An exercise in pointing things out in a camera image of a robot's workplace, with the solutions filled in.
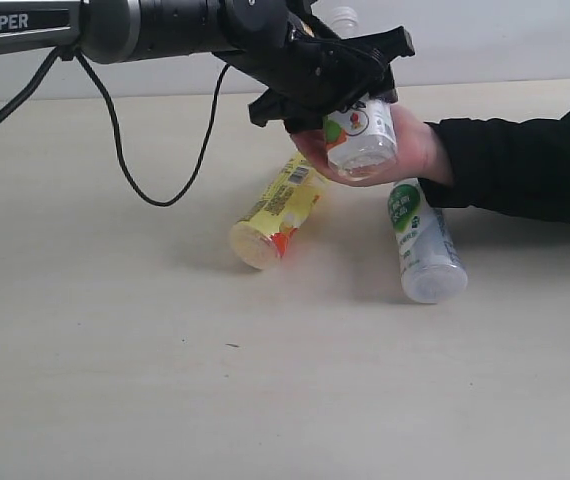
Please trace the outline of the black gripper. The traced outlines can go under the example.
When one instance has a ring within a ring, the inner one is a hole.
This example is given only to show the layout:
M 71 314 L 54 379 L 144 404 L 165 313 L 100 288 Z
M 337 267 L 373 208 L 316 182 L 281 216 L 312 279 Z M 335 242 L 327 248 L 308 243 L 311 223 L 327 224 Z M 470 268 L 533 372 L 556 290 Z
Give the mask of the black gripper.
M 312 13 L 309 1 L 219 5 L 228 43 L 219 59 L 266 87 L 248 105 L 250 122 L 261 128 L 279 121 L 288 134 L 319 129 L 324 116 L 365 94 L 392 94 L 390 63 L 415 55 L 403 26 L 341 38 Z

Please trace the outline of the forearm in black sleeve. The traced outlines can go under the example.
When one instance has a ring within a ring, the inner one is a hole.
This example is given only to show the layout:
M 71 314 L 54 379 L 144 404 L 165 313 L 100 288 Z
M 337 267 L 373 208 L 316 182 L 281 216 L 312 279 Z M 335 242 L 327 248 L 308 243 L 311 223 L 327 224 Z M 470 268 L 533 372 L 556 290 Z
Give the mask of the forearm in black sleeve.
M 512 122 L 450 118 L 431 124 L 450 183 L 420 178 L 428 202 L 570 224 L 570 111 Z

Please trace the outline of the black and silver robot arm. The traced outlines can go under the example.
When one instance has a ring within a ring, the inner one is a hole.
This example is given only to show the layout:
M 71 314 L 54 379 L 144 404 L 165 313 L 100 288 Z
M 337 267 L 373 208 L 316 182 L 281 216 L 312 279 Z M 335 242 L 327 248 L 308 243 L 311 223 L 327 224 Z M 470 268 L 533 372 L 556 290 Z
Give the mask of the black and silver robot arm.
M 102 65 L 212 54 L 265 86 L 251 123 L 291 133 L 366 95 L 395 102 L 391 63 L 415 54 L 404 27 L 342 38 L 309 1 L 0 1 L 0 55 L 56 47 Z

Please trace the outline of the person's bare hand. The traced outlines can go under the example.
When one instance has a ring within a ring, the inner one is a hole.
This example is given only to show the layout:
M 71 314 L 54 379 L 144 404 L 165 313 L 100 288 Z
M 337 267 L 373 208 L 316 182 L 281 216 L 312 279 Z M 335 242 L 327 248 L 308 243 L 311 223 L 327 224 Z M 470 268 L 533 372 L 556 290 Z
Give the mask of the person's bare hand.
M 363 180 L 342 177 L 329 167 L 324 136 L 320 130 L 292 134 L 290 139 L 319 173 L 342 185 L 370 187 L 421 178 L 447 187 L 453 186 L 454 174 L 450 160 L 436 132 L 402 106 L 392 105 L 391 115 L 398 142 L 396 162 Z

